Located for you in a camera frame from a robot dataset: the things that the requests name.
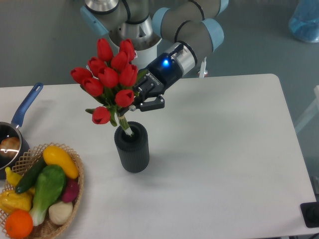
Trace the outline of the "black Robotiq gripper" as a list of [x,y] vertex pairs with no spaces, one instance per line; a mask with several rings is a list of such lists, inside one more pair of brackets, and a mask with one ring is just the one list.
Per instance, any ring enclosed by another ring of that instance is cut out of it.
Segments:
[[[133,90],[139,95],[129,106],[129,111],[147,112],[165,107],[165,100],[161,94],[179,80],[183,74],[176,55],[176,52],[163,53],[146,68],[139,71],[137,82],[133,86]],[[147,98],[152,97],[155,97],[153,101],[145,102]]]

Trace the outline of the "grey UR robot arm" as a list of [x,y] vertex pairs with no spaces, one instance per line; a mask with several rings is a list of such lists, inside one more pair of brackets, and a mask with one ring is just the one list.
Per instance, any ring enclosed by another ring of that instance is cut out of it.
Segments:
[[121,115],[164,107],[164,92],[223,42],[215,17],[227,6],[226,0],[190,0],[151,14],[147,0],[85,1],[80,12],[95,33],[108,35],[112,47],[129,38],[136,51],[133,63],[142,79],[134,89],[139,95]]

